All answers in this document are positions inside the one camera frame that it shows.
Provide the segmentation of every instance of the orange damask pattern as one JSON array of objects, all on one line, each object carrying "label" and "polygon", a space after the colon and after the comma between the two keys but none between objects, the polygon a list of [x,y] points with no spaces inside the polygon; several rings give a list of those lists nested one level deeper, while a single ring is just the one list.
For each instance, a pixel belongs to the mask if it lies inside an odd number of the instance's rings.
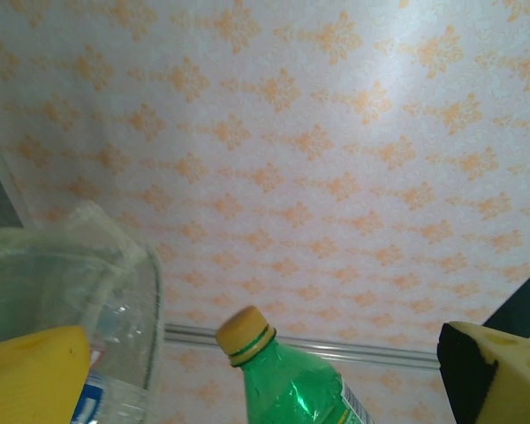
[{"label": "orange damask pattern", "polygon": [[148,239],[168,321],[255,303],[289,335],[432,351],[440,322],[486,319],[530,276],[530,0],[0,17],[4,175],[38,224],[92,199]]}]

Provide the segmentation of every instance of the plastic bottle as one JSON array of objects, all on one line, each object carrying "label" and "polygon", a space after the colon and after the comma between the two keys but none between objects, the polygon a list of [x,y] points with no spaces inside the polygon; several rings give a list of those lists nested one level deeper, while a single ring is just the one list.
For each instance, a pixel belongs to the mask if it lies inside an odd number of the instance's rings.
[{"label": "plastic bottle", "polygon": [[275,335],[256,307],[242,309],[216,333],[231,365],[244,373],[249,424],[375,423],[328,361]]},{"label": "plastic bottle", "polygon": [[126,382],[88,375],[71,424],[138,424],[151,406],[146,390]]}]

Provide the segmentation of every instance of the green plastic bottle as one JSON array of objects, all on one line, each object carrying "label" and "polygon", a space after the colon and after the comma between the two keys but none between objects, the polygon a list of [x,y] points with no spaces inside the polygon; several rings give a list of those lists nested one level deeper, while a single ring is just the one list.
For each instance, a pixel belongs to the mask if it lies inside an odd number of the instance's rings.
[{"label": "green plastic bottle", "polygon": [[374,424],[332,365],[275,339],[256,307],[233,315],[216,341],[240,367],[249,424]]}]

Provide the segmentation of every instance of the bottle cap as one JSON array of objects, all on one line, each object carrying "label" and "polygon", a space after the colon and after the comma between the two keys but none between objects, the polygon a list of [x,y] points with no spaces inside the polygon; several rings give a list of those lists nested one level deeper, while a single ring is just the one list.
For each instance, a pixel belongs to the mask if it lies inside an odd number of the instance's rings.
[{"label": "bottle cap", "polygon": [[250,360],[275,336],[259,309],[244,307],[216,332],[216,341],[233,367]]}]

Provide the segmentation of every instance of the wallpaper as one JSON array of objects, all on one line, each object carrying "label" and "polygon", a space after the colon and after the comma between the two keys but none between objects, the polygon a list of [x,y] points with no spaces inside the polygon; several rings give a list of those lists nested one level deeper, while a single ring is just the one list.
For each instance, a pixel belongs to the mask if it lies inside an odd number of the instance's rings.
[{"label": "wallpaper", "polygon": [[[243,375],[218,349],[165,346],[161,424],[243,424]],[[334,362],[375,422],[455,424],[438,370]]]},{"label": "wallpaper", "polygon": [[168,322],[433,351],[530,276],[530,0],[0,1],[0,151],[157,247]]}]

